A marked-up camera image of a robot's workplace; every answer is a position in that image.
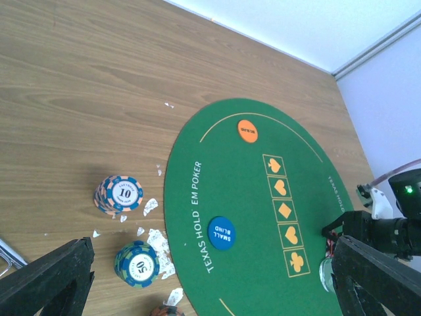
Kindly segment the orange big blind button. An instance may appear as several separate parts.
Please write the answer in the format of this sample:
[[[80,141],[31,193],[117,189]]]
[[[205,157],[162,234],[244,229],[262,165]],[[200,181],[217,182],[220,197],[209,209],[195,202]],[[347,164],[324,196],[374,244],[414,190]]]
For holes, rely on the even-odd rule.
[[[252,144],[258,139],[258,131],[256,126],[249,120],[240,120],[237,124],[239,136],[245,142]]]

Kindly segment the red black chip stack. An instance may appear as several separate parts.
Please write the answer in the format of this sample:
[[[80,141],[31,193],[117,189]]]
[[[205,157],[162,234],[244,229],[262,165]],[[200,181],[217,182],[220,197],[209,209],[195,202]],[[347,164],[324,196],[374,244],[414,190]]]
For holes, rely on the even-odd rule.
[[[149,316],[185,316],[185,313],[177,306],[160,305],[154,308]]]

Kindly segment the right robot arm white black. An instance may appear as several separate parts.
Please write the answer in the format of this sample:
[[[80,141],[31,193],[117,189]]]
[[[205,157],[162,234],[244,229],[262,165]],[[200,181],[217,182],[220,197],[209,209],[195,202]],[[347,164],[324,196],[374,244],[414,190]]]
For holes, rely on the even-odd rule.
[[[359,184],[365,209],[346,211],[322,229],[328,250],[320,280],[343,315],[420,314],[420,272],[405,265],[420,256],[418,164]]]

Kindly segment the clear acrylic dealer button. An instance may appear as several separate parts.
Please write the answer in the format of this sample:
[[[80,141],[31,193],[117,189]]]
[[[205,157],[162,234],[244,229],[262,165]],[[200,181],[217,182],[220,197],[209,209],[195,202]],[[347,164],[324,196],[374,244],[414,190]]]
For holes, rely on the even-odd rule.
[[[332,258],[327,257],[322,260],[319,266],[320,281],[325,291],[335,293],[333,281]]]

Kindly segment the blue small blind button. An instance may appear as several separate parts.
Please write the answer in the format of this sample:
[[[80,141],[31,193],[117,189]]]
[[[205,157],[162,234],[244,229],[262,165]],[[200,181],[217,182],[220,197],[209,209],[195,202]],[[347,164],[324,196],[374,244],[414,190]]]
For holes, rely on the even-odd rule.
[[[226,217],[214,217],[207,229],[210,243],[218,250],[229,250],[236,240],[236,231],[233,223]]]

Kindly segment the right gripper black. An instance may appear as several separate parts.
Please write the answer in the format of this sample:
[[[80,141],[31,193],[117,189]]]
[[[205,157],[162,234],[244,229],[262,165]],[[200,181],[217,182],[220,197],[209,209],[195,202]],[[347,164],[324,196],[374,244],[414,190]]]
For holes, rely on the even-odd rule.
[[[366,211],[349,211],[321,234],[338,239],[332,260],[334,290],[343,315],[420,314],[420,273],[389,255],[413,255],[410,220],[373,219]]]

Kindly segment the red black triangle all-in marker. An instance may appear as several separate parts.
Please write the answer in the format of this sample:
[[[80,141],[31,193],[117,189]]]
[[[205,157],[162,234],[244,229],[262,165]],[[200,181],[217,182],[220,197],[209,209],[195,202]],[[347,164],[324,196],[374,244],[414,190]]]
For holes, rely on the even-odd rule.
[[[330,231],[330,235],[326,238],[326,258],[332,258],[338,239],[338,233],[334,230]]]

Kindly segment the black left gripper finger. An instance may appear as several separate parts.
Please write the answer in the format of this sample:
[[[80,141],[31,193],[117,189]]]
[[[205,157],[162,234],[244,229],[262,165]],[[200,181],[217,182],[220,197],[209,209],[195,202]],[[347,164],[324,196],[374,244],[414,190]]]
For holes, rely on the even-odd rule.
[[[91,238],[71,240],[1,278],[2,315],[81,315],[95,278]]]

